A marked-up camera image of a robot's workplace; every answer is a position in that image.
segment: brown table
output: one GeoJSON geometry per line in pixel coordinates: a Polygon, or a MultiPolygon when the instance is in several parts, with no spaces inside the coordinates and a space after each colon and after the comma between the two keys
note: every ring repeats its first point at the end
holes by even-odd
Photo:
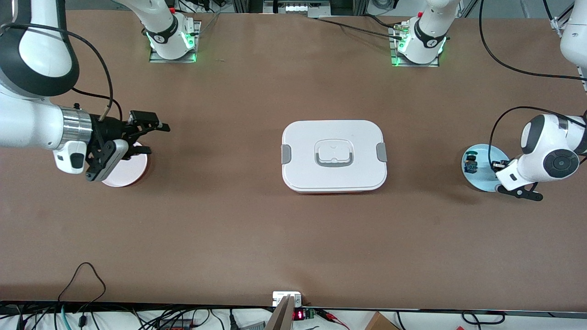
{"type": "MultiPolygon", "coordinates": [[[[106,59],[125,113],[155,111],[172,132],[142,139],[152,166],[128,188],[62,173],[48,151],[0,150],[0,298],[56,299],[90,261],[108,286],[104,301],[266,305],[273,290],[295,289],[314,306],[587,311],[585,171],[540,184],[545,200],[535,203],[477,192],[459,165],[506,109],[582,114],[585,92],[499,66],[476,20],[456,20],[441,67],[425,69],[393,68],[385,38],[297,15],[220,15],[196,64],[154,65],[131,12],[68,14],[69,29],[106,59]],[[318,119],[381,127],[383,187],[287,188],[282,131],[318,119]]],[[[384,31],[367,18],[338,20],[384,31]]],[[[545,20],[485,25],[507,63],[577,74],[545,20]]],[[[97,59],[75,48],[78,88],[106,93],[97,59]]],[[[53,101],[104,106],[74,93],[53,101]]],[[[518,154],[534,115],[510,114],[495,144],[518,154]]],[[[65,299],[99,288],[85,269],[65,299]]]]}

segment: white robot link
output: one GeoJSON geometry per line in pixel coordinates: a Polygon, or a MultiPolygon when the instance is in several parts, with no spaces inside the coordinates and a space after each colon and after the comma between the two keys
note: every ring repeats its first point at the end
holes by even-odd
{"type": "Polygon", "coordinates": [[[580,116],[539,115],[522,131],[523,154],[512,159],[492,161],[491,167],[502,187],[500,193],[542,200],[525,190],[527,184],[568,178],[579,168],[579,156],[587,155],[585,119],[580,116]]]}
{"type": "Polygon", "coordinates": [[[416,64],[432,62],[446,42],[446,33],[457,13],[458,0],[427,0],[426,9],[402,22],[397,51],[416,64]]]}
{"type": "MultiPolygon", "coordinates": [[[[193,48],[185,42],[193,20],[172,14],[164,0],[120,2],[139,16],[161,57],[179,58],[193,48]]],[[[151,112],[131,111],[122,122],[49,101],[76,84],[77,57],[64,33],[22,24],[66,30],[64,0],[0,0],[0,24],[0,147],[51,150],[57,167],[72,174],[82,173],[86,161],[87,180],[102,181],[121,159],[151,152],[134,146],[139,136],[170,131],[151,112]]]]}

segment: light blue cable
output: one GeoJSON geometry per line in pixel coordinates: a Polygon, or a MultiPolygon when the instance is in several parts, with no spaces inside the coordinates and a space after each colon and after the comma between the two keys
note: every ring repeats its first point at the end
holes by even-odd
{"type": "Polygon", "coordinates": [[[72,330],[72,327],[69,326],[68,319],[65,317],[65,306],[61,306],[61,317],[63,318],[63,323],[65,323],[65,327],[68,330],[72,330]]]}

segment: white bracket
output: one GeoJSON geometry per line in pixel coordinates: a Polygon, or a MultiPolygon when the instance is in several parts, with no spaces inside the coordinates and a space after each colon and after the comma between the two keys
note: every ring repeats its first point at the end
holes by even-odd
{"type": "Polygon", "coordinates": [[[302,294],[299,293],[298,291],[273,291],[273,307],[277,307],[277,305],[279,304],[279,302],[281,301],[281,299],[283,297],[286,297],[288,295],[293,295],[294,297],[294,301],[295,301],[295,307],[301,307],[302,306],[302,294]]]}

